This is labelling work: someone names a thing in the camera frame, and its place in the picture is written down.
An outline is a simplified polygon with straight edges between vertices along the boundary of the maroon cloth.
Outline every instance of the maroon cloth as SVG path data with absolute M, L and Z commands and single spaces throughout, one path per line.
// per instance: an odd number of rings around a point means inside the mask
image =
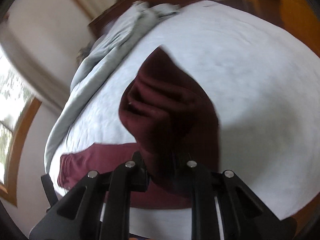
M 91 170 L 99 173 L 113 171 L 121 163 L 130 160 L 137 150 L 136 143 L 120 145 L 94 143 L 82 152 L 62 155 L 58 185 L 70 189 Z M 147 209 L 180 209 L 190 207 L 191 203 L 188 198 L 170 194 L 151 181 L 147 192 L 131 193 L 131 206 Z
M 58 185 L 73 187 L 90 170 L 112 171 L 139 150 L 154 183 L 146 193 L 132 193 L 131 206 L 189 207 L 189 199 L 169 193 L 180 193 L 173 187 L 173 157 L 218 170 L 218 118 L 204 90 L 157 48 L 125 90 L 119 116 L 137 143 L 93 144 L 80 153 L 62 155 Z
M 125 90 L 119 116 L 161 187 L 174 190 L 173 154 L 218 170 L 218 118 L 213 104 L 161 48 L 148 56 Z

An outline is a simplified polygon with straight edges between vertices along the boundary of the window sill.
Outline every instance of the window sill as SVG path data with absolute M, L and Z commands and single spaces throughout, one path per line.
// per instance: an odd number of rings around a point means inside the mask
M 0 183 L 0 197 L 17 206 L 17 180 L 20 157 L 32 121 L 38 112 L 41 101 L 33 98 L 25 107 L 19 124 L 13 134 L 12 144 L 7 157 L 4 184 Z

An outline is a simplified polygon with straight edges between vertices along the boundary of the bed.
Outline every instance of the bed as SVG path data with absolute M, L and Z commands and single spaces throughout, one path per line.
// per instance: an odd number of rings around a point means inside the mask
M 120 0 L 93 20 L 96 37 L 108 32 L 134 1 Z M 215 104 L 220 170 L 234 170 L 280 219 L 295 214 L 320 191 L 314 165 L 320 163 L 320 59 L 282 28 L 214 1 L 144 1 L 183 8 L 147 33 L 81 109 L 50 163 L 56 191 L 67 192 L 57 185 L 63 153 L 94 142 L 135 142 L 119 120 L 120 98 L 142 62 L 162 45 Z M 132 208 L 130 216 L 133 234 L 190 238 L 190 209 Z

